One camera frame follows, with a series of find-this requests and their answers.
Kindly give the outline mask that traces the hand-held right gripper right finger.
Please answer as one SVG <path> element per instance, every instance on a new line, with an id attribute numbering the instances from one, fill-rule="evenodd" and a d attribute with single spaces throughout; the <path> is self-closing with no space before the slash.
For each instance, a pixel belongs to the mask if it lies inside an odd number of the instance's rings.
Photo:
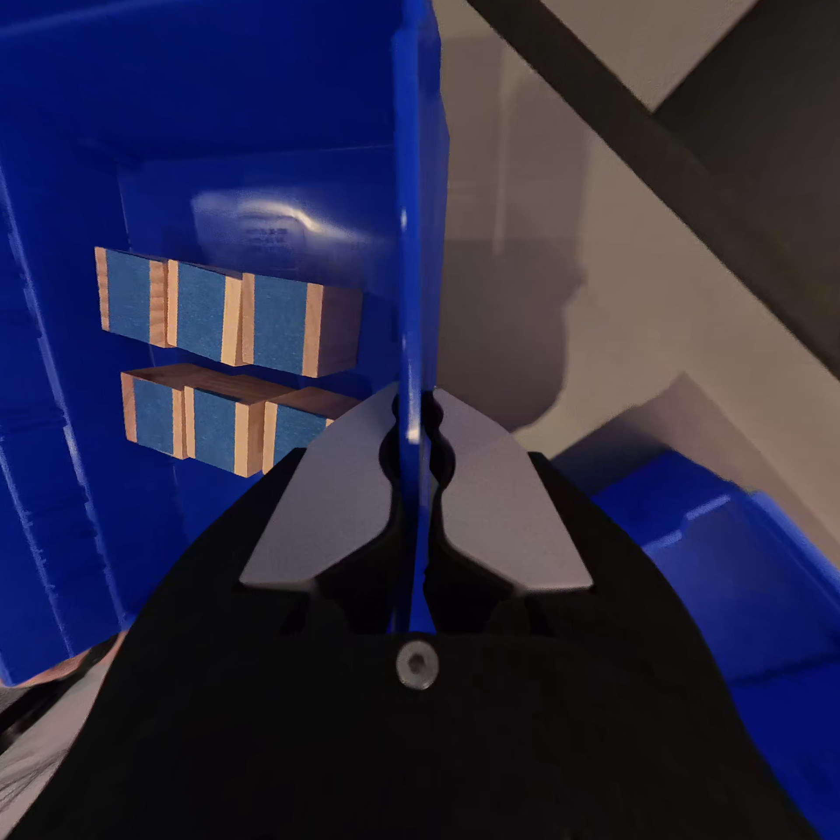
<path id="1" fill-rule="evenodd" d="M 526 450 L 503 426 L 442 388 L 438 468 L 447 546 L 519 594 L 583 592 L 593 586 Z"/>

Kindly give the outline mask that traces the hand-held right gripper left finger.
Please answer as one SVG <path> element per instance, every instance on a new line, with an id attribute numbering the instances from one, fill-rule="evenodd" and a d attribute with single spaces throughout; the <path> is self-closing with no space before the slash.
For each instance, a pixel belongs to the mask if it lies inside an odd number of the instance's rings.
<path id="1" fill-rule="evenodd" d="M 266 403 L 263 466 L 306 444 L 240 577 L 254 589 L 313 592 L 320 575 L 383 534 L 392 483 L 380 452 L 396 418 L 394 382 L 356 401 L 316 387 Z"/>

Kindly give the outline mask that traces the cluster of wooden cubes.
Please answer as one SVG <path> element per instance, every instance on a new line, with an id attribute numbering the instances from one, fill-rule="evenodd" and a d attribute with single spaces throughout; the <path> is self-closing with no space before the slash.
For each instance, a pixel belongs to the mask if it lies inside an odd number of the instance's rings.
<path id="1" fill-rule="evenodd" d="M 102 328 L 233 369 L 181 362 L 121 373 L 126 438 L 238 477 L 267 473 L 359 404 L 308 380 L 357 361 L 362 293 L 97 246 Z"/>

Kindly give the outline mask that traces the blue plastic bin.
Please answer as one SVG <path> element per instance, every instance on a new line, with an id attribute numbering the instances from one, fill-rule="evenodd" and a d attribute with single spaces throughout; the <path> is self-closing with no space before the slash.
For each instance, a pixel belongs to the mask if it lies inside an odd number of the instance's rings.
<path id="1" fill-rule="evenodd" d="M 94 249 L 360 291 L 365 400 L 399 384 L 402 487 L 434 386 L 448 131 L 431 2 L 2 2 L 2 682 L 128 628 L 261 473 L 130 442 Z"/>
<path id="2" fill-rule="evenodd" d="M 793 803 L 839 838 L 838 572 L 765 492 L 676 451 L 588 499 L 679 596 Z"/>

